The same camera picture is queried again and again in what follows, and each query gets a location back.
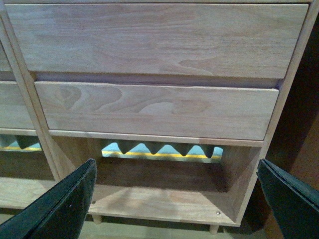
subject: cabinet leg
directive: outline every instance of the cabinet leg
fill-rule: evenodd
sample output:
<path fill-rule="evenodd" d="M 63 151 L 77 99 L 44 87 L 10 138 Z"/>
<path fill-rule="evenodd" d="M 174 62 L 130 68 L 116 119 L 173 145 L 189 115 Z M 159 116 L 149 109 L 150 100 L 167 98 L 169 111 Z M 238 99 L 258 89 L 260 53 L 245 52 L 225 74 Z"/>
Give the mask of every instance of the cabinet leg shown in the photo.
<path fill-rule="evenodd" d="M 102 216 L 101 215 L 92 215 L 93 221 L 95 224 L 100 224 L 102 222 Z"/>
<path fill-rule="evenodd" d="M 209 225 L 209 232 L 212 235 L 216 235 L 218 231 L 219 225 Z"/>

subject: wooden cabinet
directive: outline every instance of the wooden cabinet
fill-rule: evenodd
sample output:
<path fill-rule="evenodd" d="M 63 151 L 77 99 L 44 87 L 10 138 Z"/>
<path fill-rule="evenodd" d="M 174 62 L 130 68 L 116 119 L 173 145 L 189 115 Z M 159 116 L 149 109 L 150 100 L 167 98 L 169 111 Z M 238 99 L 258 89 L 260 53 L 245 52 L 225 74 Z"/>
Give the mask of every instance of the wooden cabinet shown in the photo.
<path fill-rule="evenodd" d="M 56 180 L 98 159 L 101 138 L 223 148 L 216 164 L 100 160 L 96 222 L 240 225 L 319 1 L 206 2 L 2 4 L 0 39 Z"/>

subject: unfinished wood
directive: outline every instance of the unfinished wood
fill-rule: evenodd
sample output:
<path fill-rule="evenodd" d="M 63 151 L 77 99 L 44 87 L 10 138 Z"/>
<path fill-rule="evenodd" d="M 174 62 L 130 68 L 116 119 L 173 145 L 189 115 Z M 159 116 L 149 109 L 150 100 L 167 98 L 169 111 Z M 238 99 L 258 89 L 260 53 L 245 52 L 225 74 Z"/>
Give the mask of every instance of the unfinished wood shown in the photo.
<path fill-rule="evenodd" d="M 215 86 L 239 88 L 276 88 L 280 79 L 228 78 L 179 75 L 85 74 L 37 72 L 37 81 L 95 82 L 134 85 Z"/>
<path fill-rule="evenodd" d="M 303 52 L 305 50 L 307 41 L 309 39 L 314 22 L 316 20 L 317 15 L 318 15 L 318 12 L 319 12 L 319 0 L 314 0 L 312 2 L 312 4 L 310 4 L 309 11 L 307 13 L 305 22 L 303 24 L 302 31 L 300 33 L 298 43 L 296 45 L 291 62 L 289 64 L 284 82 L 281 84 L 280 94 L 278 96 L 278 100 L 277 100 L 277 103 L 276 103 L 276 106 L 274 109 L 274 113 L 272 115 L 270 124 L 268 126 L 268 130 L 267 130 L 266 135 L 265 135 L 264 146 L 262 147 L 259 155 L 256 156 L 257 160 L 254 159 L 255 163 L 252 163 L 250 166 L 251 167 L 250 171 L 251 171 L 252 176 L 251 176 L 250 180 L 247 180 L 248 187 L 247 187 L 246 193 L 245 193 L 245 195 L 243 195 L 244 198 L 242 201 L 240 201 L 240 200 L 237 201 L 237 207 L 239 209 L 239 213 L 237 216 L 237 222 L 241 221 L 241 219 L 245 213 L 247 204 L 249 202 L 251 193 L 253 191 L 254 185 L 255 185 L 256 180 L 257 180 L 256 172 L 257 172 L 257 166 L 258 166 L 258 159 L 262 159 L 262 158 L 266 157 L 266 153 L 268 151 L 270 142 L 272 140 L 275 129 L 277 127 L 278 120 L 280 118 L 281 112 L 282 112 L 283 107 L 285 105 L 287 95 L 288 95 L 289 90 L 291 88 L 291 84 L 292 84 L 293 79 L 295 77 L 296 71 L 298 69 L 298 65 L 300 63 Z"/>
<path fill-rule="evenodd" d="M 213 145 L 233 145 L 233 146 L 263 146 L 263 141 L 258 140 L 240 140 L 223 138 L 194 138 L 178 136 L 159 136 L 145 134 L 127 134 L 127 133 L 100 133 L 87 131 L 69 131 L 69 130 L 49 130 L 53 136 L 87 137 L 87 138 L 106 138 L 106 139 L 124 139 L 124 140 L 144 140 L 154 142 L 171 143 L 195 143 L 195 144 L 213 144 Z"/>
<path fill-rule="evenodd" d="M 103 159 L 89 213 L 236 225 L 225 189 L 218 164 Z"/>
<path fill-rule="evenodd" d="M 4 3 L 307 3 L 312 0 L 4 0 Z"/>
<path fill-rule="evenodd" d="M 230 204 L 235 215 L 233 220 L 237 223 L 242 220 L 245 212 L 242 210 L 242 205 L 248 202 L 257 180 L 256 166 L 260 159 L 260 151 L 260 148 L 255 147 L 223 147 L 221 165 L 225 173 Z"/>
<path fill-rule="evenodd" d="M 16 82 L 0 81 L 0 127 L 34 129 Z"/>
<path fill-rule="evenodd" d="M 0 42 L 0 71 L 11 71 L 11 66 L 9 65 L 8 59 L 5 55 L 4 49 Z"/>
<path fill-rule="evenodd" d="M 0 128 L 0 134 L 36 136 L 35 129 Z"/>
<path fill-rule="evenodd" d="M 43 152 L 0 151 L 0 177 L 54 180 Z"/>
<path fill-rule="evenodd" d="M 219 225 L 209 225 L 209 232 L 212 235 L 216 235 L 219 229 Z"/>
<path fill-rule="evenodd" d="M 164 3 L 6 7 L 30 71 L 275 79 L 285 76 L 308 9 Z"/>
<path fill-rule="evenodd" d="M 12 71 L 0 71 L 0 81 L 15 81 Z"/>
<path fill-rule="evenodd" d="M 101 150 L 96 145 L 95 140 L 79 140 L 67 138 L 65 143 L 53 138 L 48 132 L 48 126 L 42 107 L 34 86 L 33 76 L 29 73 L 15 33 L 13 31 L 6 8 L 0 0 L 0 40 L 3 44 L 12 71 L 17 80 L 22 97 L 36 129 L 41 146 L 50 165 L 55 180 L 61 180 L 79 166 L 80 162 L 86 161 L 89 157 L 98 159 L 102 155 Z"/>
<path fill-rule="evenodd" d="M 92 215 L 93 221 L 95 224 L 101 224 L 102 223 L 102 216 L 101 215 Z"/>
<path fill-rule="evenodd" d="M 289 64 L 287 73 L 285 75 L 285 80 L 283 84 L 281 85 L 280 94 L 278 96 L 278 100 L 275 105 L 274 114 L 271 117 L 271 121 L 269 123 L 269 127 L 265 136 L 265 146 L 263 147 L 261 151 L 261 158 L 265 157 L 268 151 L 268 148 L 273 138 L 274 132 L 276 130 L 280 115 L 283 111 L 288 93 L 290 91 L 291 85 L 295 78 L 304 50 L 306 48 L 309 36 L 311 34 L 314 23 L 318 16 L 318 12 L 319 12 L 319 0 L 315 0 L 312 4 L 310 4 L 309 11 L 307 13 L 305 22 L 300 32 L 299 40 L 296 44 L 296 48 L 294 50 L 291 62 Z"/>
<path fill-rule="evenodd" d="M 55 183 L 52 180 L 0 177 L 0 207 L 24 209 Z"/>
<path fill-rule="evenodd" d="M 278 91 L 36 82 L 50 129 L 263 140 Z"/>

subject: open shelf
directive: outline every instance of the open shelf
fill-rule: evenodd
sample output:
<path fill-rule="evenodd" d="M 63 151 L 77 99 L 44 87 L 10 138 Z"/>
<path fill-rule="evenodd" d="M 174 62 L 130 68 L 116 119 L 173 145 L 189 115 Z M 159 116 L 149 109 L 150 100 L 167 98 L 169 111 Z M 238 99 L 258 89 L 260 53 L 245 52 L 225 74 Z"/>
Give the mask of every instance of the open shelf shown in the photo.
<path fill-rule="evenodd" d="M 89 213 L 236 226 L 219 164 L 104 158 Z"/>
<path fill-rule="evenodd" d="M 23 209 L 55 185 L 44 154 L 30 155 L 0 152 L 0 207 Z M 219 164 L 103 158 L 89 213 L 238 226 Z"/>

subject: wooden drawer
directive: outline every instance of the wooden drawer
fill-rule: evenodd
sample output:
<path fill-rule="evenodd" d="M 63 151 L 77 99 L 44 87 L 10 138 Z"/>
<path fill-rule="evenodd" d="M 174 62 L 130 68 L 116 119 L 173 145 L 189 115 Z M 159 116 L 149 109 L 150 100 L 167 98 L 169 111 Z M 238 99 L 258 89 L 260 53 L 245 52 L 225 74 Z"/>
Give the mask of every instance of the wooden drawer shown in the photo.
<path fill-rule="evenodd" d="M 6 4 L 35 72 L 282 79 L 307 4 Z"/>
<path fill-rule="evenodd" d="M 263 140 L 274 89 L 36 82 L 50 129 Z"/>
<path fill-rule="evenodd" d="M 16 82 L 0 82 L 0 128 L 34 129 Z"/>

